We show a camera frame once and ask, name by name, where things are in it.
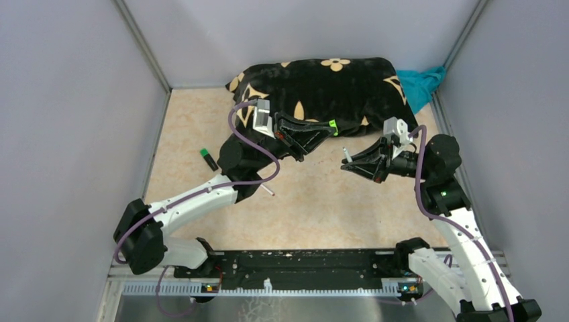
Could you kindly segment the clear highlighter with green cap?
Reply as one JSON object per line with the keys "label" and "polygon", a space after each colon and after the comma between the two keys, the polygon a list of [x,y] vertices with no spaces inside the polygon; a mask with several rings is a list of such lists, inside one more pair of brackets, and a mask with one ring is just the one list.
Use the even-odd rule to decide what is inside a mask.
{"label": "clear highlighter with green cap", "polygon": [[338,129],[338,125],[337,125],[336,121],[334,119],[332,119],[328,122],[328,125],[333,129],[333,136],[338,136],[339,129]]}

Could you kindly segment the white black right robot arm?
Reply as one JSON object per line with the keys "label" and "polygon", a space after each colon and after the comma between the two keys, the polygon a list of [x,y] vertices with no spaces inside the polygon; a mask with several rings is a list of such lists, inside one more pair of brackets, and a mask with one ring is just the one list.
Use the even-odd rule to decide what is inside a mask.
{"label": "white black right robot arm", "polygon": [[461,163],[454,137],[421,134],[415,152],[406,150],[401,138],[384,136],[363,152],[346,155],[341,168],[376,183],[390,174],[415,181],[417,206],[446,240],[459,271],[438,260],[419,237],[397,244],[393,266],[401,276],[422,277],[457,321],[537,321],[539,304],[511,284],[484,240],[472,203],[455,176]]}

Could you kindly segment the black marker with green tip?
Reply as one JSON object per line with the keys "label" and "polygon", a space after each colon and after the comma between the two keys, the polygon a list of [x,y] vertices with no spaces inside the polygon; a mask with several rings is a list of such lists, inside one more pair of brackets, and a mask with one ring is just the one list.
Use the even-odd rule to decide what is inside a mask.
{"label": "black marker with green tip", "polygon": [[200,155],[212,171],[217,171],[219,169],[219,166],[217,165],[216,161],[213,159],[212,155],[209,153],[209,151],[206,148],[202,148],[200,150]]}

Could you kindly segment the white pen with green tip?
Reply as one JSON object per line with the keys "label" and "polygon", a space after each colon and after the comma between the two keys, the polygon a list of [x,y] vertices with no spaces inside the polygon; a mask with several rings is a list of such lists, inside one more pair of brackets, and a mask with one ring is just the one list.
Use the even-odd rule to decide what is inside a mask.
{"label": "white pen with green tip", "polygon": [[352,157],[351,157],[351,155],[350,155],[348,149],[347,149],[346,147],[343,147],[342,150],[343,150],[343,153],[344,153],[346,162],[347,162],[347,163],[353,162],[353,159],[352,159]]}

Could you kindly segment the white marker with red tip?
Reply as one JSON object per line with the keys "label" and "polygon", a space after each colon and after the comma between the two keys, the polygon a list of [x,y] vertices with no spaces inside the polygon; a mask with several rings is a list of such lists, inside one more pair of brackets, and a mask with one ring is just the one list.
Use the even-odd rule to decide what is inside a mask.
{"label": "white marker with red tip", "polygon": [[274,193],[271,189],[269,189],[266,185],[261,184],[260,186],[261,186],[267,193],[269,193],[271,196],[275,196],[275,193]]}

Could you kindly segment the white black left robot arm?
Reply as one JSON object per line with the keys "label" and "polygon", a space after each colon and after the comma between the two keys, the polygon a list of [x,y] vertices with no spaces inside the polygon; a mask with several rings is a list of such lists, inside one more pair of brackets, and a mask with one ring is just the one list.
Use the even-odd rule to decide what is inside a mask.
{"label": "white black left robot arm", "polygon": [[197,188],[152,204],[136,199],[127,204],[115,228],[115,261],[129,266],[135,275],[160,265],[181,266],[199,277],[215,269],[214,253],[204,239],[182,241],[174,231],[220,208],[251,197],[259,186],[275,178],[259,171],[269,164],[280,170],[280,160],[292,157],[303,161],[326,139],[338,134],[334,120],[299,121],[277,113],[264,121],[271,133],[254,142],[237,129],[222,145],[218,166],[221,173]]}

